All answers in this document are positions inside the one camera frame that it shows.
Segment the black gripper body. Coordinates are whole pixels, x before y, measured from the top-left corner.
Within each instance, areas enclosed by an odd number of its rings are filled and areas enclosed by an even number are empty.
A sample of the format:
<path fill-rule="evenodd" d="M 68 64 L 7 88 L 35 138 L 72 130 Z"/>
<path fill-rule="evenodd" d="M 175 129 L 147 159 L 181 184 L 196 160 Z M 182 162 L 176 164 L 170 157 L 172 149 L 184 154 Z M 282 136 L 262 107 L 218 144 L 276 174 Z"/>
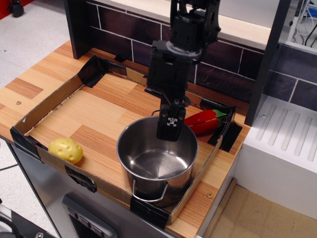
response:
<path fill-rule="evenodd" d="M 167 103 L 182 104 L 192 59 L 169 50 L 170 42 L 153 41 L 147 77 L 147 86 L 160 92 Z"/>

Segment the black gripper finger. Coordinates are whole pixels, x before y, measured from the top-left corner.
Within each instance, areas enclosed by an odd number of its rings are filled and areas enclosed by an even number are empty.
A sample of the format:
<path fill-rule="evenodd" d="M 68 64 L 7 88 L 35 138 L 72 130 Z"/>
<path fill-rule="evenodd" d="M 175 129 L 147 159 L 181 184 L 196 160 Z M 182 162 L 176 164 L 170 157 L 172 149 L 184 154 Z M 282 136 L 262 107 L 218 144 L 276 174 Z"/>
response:
<path fill-rule="evenodd" d="M 182 130 L 186 109 L 183 106 L 161 104 L 158 118 L 157 138 L 175 142 Z"/>

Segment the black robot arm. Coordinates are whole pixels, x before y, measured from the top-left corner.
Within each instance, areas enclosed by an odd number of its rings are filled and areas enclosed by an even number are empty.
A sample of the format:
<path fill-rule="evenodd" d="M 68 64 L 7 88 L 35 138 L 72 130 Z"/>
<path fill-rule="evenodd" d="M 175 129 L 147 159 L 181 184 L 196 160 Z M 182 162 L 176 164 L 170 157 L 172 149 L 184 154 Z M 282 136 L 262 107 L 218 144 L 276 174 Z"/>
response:
<path fill-rule="evenodd" d="M 185 93 L 191 66 L 198 64 L 208 45 L 217 41 L 218 0 L 173 0 L 171 36 L 154 41 L 147 86 L 161 94 L 157 138 L 178 140 L 190 100 Z"/>

